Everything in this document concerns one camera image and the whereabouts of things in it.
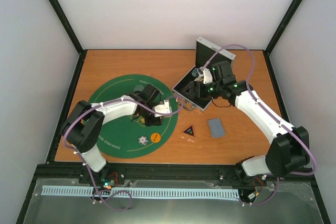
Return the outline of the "orange big blind button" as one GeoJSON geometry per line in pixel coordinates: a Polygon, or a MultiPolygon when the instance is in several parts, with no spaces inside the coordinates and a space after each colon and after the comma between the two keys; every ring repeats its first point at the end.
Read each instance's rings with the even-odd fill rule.
{"type": "Polygon", "coordinates": [[[161,135],[159,133],[153,133],[150,136],[150,140],[152,141],[152,143],[158,143],[161,140],[161,135]]]}

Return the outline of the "black triangular button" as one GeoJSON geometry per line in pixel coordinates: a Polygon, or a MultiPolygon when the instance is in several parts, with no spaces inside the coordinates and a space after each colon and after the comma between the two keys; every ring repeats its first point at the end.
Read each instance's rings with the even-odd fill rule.
{"type": "Polygon", "coordinates": [[[188,135],[188,136],[195,136],[195,131],[194,131],[194,125],[191,124],[189,125],[186,129],[183,130],[183,133],[188,135]]]}

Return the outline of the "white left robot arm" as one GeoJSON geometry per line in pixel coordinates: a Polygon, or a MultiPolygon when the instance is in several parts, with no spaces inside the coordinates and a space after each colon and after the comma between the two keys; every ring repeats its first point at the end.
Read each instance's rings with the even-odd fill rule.
{"type": "Polygon", "coordinates": [[[64,146],[74,151],[91,170],[91,178],[97,183],[108,180],[106,159],[97,146],[102,126],[124,116],[139,115],[145,126],[159,126],[165,116],[175,113],[170,98],[163,100],[160,91],[148,84],[141,91],[133,91],[106,102],[78,102],[61,128],[64,146]]]}

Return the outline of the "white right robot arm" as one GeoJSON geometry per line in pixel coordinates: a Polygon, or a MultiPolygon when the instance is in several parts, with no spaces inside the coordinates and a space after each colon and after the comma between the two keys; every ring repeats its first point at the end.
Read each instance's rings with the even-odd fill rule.
{"type": "Polygon", "coordinates": [[[264,103],[246,81],[237,81],[229,62],[211,68],[193,70],[181,93],[186,98],[212,100],[223,98],[244,112],[263,132],[270,143],[266,155],[247,158],[236,165],[241,181],[257,175],[283,177],[310,162],[309,134],[304,127],[294,127],[264,103]]]}

